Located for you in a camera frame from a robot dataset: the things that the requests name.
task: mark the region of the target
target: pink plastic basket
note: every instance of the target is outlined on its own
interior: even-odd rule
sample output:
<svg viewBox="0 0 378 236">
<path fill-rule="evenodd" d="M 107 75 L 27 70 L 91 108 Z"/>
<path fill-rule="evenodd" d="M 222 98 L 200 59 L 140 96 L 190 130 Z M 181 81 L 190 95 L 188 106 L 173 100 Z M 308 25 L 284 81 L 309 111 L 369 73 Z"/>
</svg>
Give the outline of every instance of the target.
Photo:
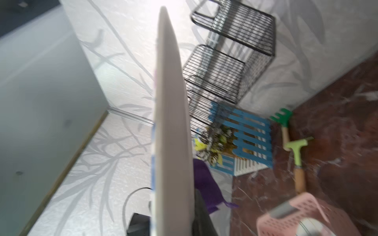
<svg viewBox="0 0 378 236">
<path fill-rule="evenodd" d="M 294 236 L 299 222 L 314 218 L 337 236 L 361 236 L 348 215 L 309 193 L 302 193 L 257 219 L 259 236 Z"/>
</svg>

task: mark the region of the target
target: black cable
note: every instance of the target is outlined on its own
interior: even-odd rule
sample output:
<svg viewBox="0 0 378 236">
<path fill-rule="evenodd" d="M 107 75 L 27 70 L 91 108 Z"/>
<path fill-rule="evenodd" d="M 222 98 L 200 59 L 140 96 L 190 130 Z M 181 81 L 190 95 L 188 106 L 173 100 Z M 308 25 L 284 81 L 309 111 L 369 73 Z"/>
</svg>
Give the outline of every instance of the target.
<svg viewBox="0 0 378 236">
<path fill-rule="evenodd" d="M 133 195 L 135 192 L 138 192 L 139 190 L 142 190 L 142 189 L 145 189 L 145 188 L 148 188 L 150 190 L 152 190 L 151 188 L 149 187 L 143 187 L 143 188 L 138 188 L 134 191 L 132 191 L 126 198 L 125 200 L 125 203 L 123 203 L 123 207 L 122 207 L 122 222 L 123 222 L 123 228 L 125 229 L 125 235 L 127 235 L 127 229 L 126 229 L 126 204 L 127 204 L 127 201 L 129 200 L 129 198 L 131 197 L 131 195 Z"/>
</svg>

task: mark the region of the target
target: patterned wallpaper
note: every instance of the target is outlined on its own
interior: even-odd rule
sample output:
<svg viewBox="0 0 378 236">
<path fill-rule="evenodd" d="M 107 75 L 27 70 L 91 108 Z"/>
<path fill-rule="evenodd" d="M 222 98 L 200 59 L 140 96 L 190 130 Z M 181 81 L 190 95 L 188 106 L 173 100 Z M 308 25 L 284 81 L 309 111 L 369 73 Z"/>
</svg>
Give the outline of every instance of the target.
<svg viewBox="0 0 378 236">
<path fill-rule="evenodd" d="M 151 187 L 151 127 L 109 114 L 53 196 L 29 236 L 122 236 L 122 207 L 135 189 Z M 212 171 L 231 201 L 232 176 Z M 150 215 L 150 190 L 130 197 L 126 227 L 133 212 Z M 229 235 L 231 210 L 211 214 L 219 236 Z"/>
<path fill-rule="evenodd" d="M 109 103 L 150 119 L 159 7 L 167 6 L 182 63 L 208 35 L 189 17 L 199 0 L 61 2 Z M 243 3 L 276 17 L 276 59 L 240 103 L 260 115 L 296 107 L 378 49 L 377 1 Z"/>
</svg>

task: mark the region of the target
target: metal rod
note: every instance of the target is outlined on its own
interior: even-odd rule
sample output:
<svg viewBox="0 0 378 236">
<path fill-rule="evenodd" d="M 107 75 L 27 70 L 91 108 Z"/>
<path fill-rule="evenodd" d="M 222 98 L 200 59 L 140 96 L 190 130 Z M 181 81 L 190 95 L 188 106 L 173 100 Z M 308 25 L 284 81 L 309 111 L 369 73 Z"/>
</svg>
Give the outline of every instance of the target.
<svg viewBox="0 0 378 236">
<path fill-rule="evenodd" d="M 123 118 L 127 118 L 129 120 L 133 120 L 133 121 L 142 123 L 144 125 L 148 125 L 148 126 L 153 127 L 152 120 L 149 120 L 147 118 L 143 118 L 141 116 L 137 116 L 137 115 L 131 114 L 131 113 L 127 112 L 127 111 L 123 111 L 123 110 L 120 110 L 118 108 L 115 108 L 115 107 L 112 107 L 112 106 L 108 106 L 108 112 L 112 113 L 114 115 L 121 116 Z"/>
</svg>

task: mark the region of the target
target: blue stripe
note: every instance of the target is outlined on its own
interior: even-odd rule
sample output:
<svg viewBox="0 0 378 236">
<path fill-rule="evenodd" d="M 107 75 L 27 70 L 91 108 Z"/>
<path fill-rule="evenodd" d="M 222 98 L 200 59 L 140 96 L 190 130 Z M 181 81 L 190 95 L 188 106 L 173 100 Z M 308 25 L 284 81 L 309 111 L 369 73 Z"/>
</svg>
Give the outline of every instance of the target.
<svg viewBox="0 0 378 236">
<path fill-rule="evenodd" d="M 247 113 L 247 112 L 244 112 L 244 111 L 241 111 L 241 110 L 238 110 L 238 109 L 235 109 L 234 113 L 236 113 L 238 115 L 242 115 L 242 116 L 248 117 L 248 118 L 251 118 L 252 120 L 260 121 L 260 122 L 262 122 L 264 124 L 270 125 L 269 120 L 261 118 L 261 117 L 258 117 L 258 116 L 254 116 L 254 115 L 252 115 L 250 113 Z"/>
<path fill-rule="evenodd" d="M 227 160 L 223 160 L 223 165 L 225 166 L 225 167 L 230 167 L 230 168 L 234 168 L 234 163 L 232 162 L 232 163 L 230 163 L 229 161 L 227 161 Z"/>
<path fill-rule="evenodd" d="M 234 135 L 235 135 L 235 137 L 238 137 L 240 139 L 244 139 L 244 140 L 247 140 L 249 142 L 264 146 L 264 147 L 266 147 L 267 150 L 272 150 L 272 145 L 270 144 L 270 142 L 264 142 L 263 140 L 258 140 L 258 139 L 252 138 L 248 135 L 245 135 L 243 132 L 235 132 Z"/>
<path fill-rule="evenodd" d="M 218 166 L 218 165 L 216 165 L 216 166 L 211 166 L 211 168 L 213 168 L 213 169 L 216 169 L 216 170 L 219 170 L 219 171 L 222 171 L 222 172 L 224 172 L 224 173 L 226 173 L 226 174 L 230 174 L 230 175 L 234 175 L 234 171 L 233 170 L 229 170 L 229 169 L 226 169 L 226 168 L 222 168 L 222 167 L 220 167 L 220 166 Z"/>
<path fill-rule="evenodd" d="M 222 155 L 222 158 L 223 158 L 223 160 L 227 160 L 227 161 L 229 161 L 229 162 L 234 163 L 234 158 L 233 158 L 233 157 L 229 157 L 229 156 L 226 156 L 226 155 Z"/>
<path fill-rule="evenodd" d="M 269 168 L 273 168 L 273 162 L 272 162 L 272 159 L 271 158 L 267 158 L 267 159 L 264 159 L 264 158 L 260 158 L 258 156 L 255 156 L 255 155 L 252 155 L 252 154 L 249 154 L 249 153 L 245 153 L 243 152 L 241 149 L 234 149 L 232 151 L 232 153 L 234 153 L 235 155 L 238 155 L 240 157 L 243 157 L 243 158 L 247 158 L 249 160 L 254 160 L 258 163 L 262 163 L 262 164 L 265 164 L 267 165 Z"/>
<path fill-rule="evenodd" d="M 246 133 L 253 134 L 253 135 L 259 136 L 259 137 L 261 137 L 261 138 L 265 138 L 265 139 L 270 140 L 270 135 L 269 135 L 269 133 L 268 133 L 268 134 L 263 134 L 263 133 L 261 133 L 261 132 L 258 132 L 258 131 L 255 131 L 255 130 L 251 130 L 251 129 L 247 128 L 247 127 L 244 127 L 244 126 L 242 126 L 242 125 L 237 125 L 237 124 L 232 123 L 232 122 L 230 122 L 230 121 L 225 121 L 223 124 L 226 125 L 226 126 L 229 126 L 229 127 L 235 128 L 235 129 L 237 129 L 237 130 L 244 131 L 244 132 L 246 132 Z"/>
<path fill-rule="evenodd" d="M 267 151 L 267 150 L 264 150 L 264 149 L 261 149 L 261 148 L 258 148 L 256 146 L 253 146 L 253 145 L 250 145 L 250 144 L 247 144 L 243 141 L 240 141 L 240 140 L 234 140 L 233 143 L 235 145 L 237 145 L 238 147 L 241 147 L 241 148 L 246 148 L 248 150 L 251 150 L 251 151 L 256 151 L 258 153 L 261 153 L 261 154 L 264 154 L 266 155 L 267 157 L 272 157 L 272 152 L 270 151 Z"/>
<path fill-rule="evenodd" d="M 243 123 L 243 124 L 246 124 L 246 125 L 261 129 L 261 130 L 264 130 L 266 132 L 270 132 L 269 125 L 267 125 L 267 126 L 259 125 L 259 124 L 255 123 L 253 121 L 246 120 L 243 117 L 237 117 L 237 116 L 234 116 L 234 115 L 229 115 L 228 118 L 235 120 L 235 121 L 238 121 L 240 123 Z"/>
</svg>

